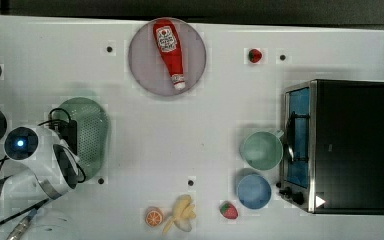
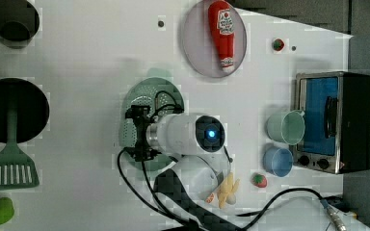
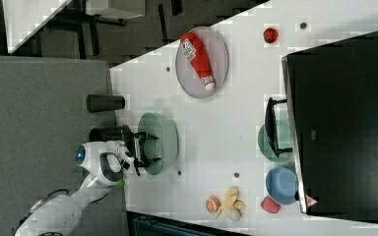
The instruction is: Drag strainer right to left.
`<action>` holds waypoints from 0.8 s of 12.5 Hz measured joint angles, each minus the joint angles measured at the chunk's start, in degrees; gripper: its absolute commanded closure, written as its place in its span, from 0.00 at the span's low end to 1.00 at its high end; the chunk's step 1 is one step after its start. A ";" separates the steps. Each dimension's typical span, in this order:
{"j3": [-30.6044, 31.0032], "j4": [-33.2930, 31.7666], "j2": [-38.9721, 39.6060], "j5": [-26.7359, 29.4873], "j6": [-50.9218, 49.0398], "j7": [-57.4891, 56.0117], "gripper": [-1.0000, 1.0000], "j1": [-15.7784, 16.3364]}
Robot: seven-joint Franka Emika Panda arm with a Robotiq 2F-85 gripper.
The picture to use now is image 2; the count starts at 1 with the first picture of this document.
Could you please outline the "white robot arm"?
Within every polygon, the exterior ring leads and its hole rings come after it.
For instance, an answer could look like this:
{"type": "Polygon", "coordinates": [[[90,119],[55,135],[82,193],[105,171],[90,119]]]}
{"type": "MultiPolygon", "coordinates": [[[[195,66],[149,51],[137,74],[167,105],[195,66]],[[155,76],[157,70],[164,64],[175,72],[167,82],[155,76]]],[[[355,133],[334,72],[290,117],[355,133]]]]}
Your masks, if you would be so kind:
{"type": "Polygon", "coordinates": [[[202,206],[231,173],[224,126],[211,115],[181,113],[177,106],[169,115],[149,112],[148,106],[137,105],[126,111],[137,136],[125,150],[141,164],[159,155],[174,161],[149,187],[159,209],[186,226],[237,231],[237,225],[202,206]]]}

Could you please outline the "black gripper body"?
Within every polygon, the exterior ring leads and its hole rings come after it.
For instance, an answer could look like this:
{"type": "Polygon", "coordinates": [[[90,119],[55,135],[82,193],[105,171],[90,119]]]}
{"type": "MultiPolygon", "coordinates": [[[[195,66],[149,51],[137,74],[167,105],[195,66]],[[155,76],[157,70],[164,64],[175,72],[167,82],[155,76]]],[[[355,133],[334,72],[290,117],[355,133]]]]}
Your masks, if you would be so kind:
{"type": "Polygon", "coordinates": [[[126,147],[125,150],[136,162],[153,160],[159,154],[151,148],[146,138],[146,130],[152,122],[147,116],[149,111],[149,106],[132,105],[125,113],[125,118],[133,120],[137,135],[135,145],[126,147]]]}

